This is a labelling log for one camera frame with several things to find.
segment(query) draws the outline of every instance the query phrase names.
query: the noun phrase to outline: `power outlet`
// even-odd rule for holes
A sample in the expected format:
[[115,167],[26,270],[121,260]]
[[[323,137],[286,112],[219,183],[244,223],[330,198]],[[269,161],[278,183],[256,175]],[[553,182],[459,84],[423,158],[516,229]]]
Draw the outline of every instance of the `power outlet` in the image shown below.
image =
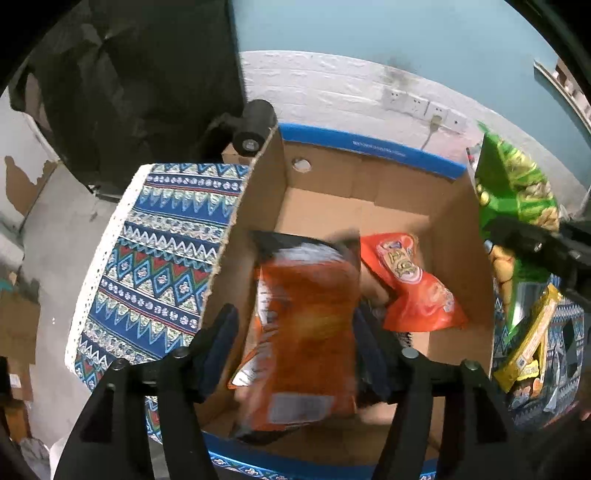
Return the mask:
[[408,98],[404,104],[404,112],[409,113],[415,118],[424,119],[425,111],[429,100],[419,97],[417,95],[407,94]]
[[447,117],[443,122],[443,126],[449,130],[453,130],[459,134],[466,131],[468,120],[460,112],[450,109],[447,113]]
[[404,112],[408,94],[393,88],[385,88],[384,96],[382,98],[384,108],[387,110],[395,110],[397,112]]
[[425,120],[427,122],[431,122],[433,120],[433,117],[439,116],[441,118],[439,124],[443,125],[445,123],[445,120],[447,119],[448,113],[449,108],[447,108],[445,105],[442,105],[437,102],[429,102],[429,105],[427,106],[427,111],[425,112]]

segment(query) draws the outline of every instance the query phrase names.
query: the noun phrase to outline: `white wall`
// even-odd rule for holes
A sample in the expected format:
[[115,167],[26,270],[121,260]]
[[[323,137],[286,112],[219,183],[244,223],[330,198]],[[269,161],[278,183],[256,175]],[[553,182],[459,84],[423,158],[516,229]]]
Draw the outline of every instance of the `white wall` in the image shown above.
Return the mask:
[[527,152],[548,175],[560,203],[578,210],[585,187],[546,148],[498,113],[432,80],[366,60],[299,51],[241,53],[249,99],[270,101],[281,122],[293,122],[367,135],[421,148],[429,134],[427,122],[386,110],[386,87],[442,103],[468,117],[464,133],[440,128],[425,150],[461,163],[466,147],[482,140],[476,121]]
[[6,156],[14,159],[15,165],[32,183],[36,183],[43,174],[43,165],[47,160],[58,160],[33,119],[11,109],[7,90],[0,96],[0,262],[16,270],[24,257],[17,235],[24,217],[6,194]]

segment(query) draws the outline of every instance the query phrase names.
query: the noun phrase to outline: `red snack bag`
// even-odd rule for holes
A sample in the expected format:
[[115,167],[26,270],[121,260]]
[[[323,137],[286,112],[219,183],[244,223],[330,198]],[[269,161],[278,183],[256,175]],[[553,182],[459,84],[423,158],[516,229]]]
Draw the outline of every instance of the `red snack bag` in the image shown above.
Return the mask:
[[361,238],[361,260],[398,294],[388,307],[384,328],[432,332],[467,322],[460,305],[437,277],[413,263],[417,240],[407,233]]
[[267,443],[265,432],[355,412],[352,317],[359,270],[340,245],[275,232],[253,237],[259,270],[251,333],[257,343],[229,387],[248,389],[235,436]]

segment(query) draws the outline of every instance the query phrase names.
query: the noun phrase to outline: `green snack bag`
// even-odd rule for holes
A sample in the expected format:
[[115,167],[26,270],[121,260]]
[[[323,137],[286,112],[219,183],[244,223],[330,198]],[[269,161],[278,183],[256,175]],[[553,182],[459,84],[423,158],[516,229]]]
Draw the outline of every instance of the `green snack bag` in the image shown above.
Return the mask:
[[[480,232],[487,239],[485,225],[498,215],[558,231],[558,204],[548,178],[535,162],[510,143],[485,133],[476,170],[476,192],[480,201]],[[524,262],[499,245],[485,242],[496,280],[496,292],[503,303],[508,343],[517,326],[529,315],[543,292],[549,272]]]

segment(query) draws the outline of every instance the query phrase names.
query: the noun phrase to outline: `snack bag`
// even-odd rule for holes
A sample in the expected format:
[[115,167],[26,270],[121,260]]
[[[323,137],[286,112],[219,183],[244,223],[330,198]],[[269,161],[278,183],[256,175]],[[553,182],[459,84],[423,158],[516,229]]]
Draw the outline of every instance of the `snack bag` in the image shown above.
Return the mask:
[[230,382],[249,385],[236,436],[353,414],[359,270],[350,252],[295,235],[253,236],[260,266],[251,332],[258,343]]
[[413,263],[417,240],[407,233],[361,238],[361,260],[398,294],[388,307],[384,328],[432,332],[466,323],[466,316],[443,283]]
[[[476,170],[476,192],[480,201],[480,231],[498,215],[510,215],[551,231],[558,231],[558,204],[548,178],[535,162],[498,136],[487,132]],[[523,262],[498,245],[485,242],[496,279],[495,288],[503,303],[507,335],[505,345],[516,333],[544,290],[549,272]]]
[[[534,360],[533,357],[536,351],[538,351],[539,357],[538,361],[535,363],[535,369],[537,372],[534,376],[537,377],[539,374],[539,362],[543,361],[545,366],[545,360],[542,360],[542,356],[545,356],[545,351],[542,350],[545,350],[548,326],[552,321],[556,307],[561,299],[562,295],[560,292],[555,286],[550,284],[534,304],[531,312],[532,324],[525,338],[520,343],[519,347],[513,351],[505,365],[493,373],[493,376],[504,392],[508,393],[516,381],[531,378],[531,375],[528,375],[528,370],[530,369],[530,364]],[[539,394],[539,390],[541,390],[542,386],[543,384],[536,386],[535,389],[537,390],[537,394]]]

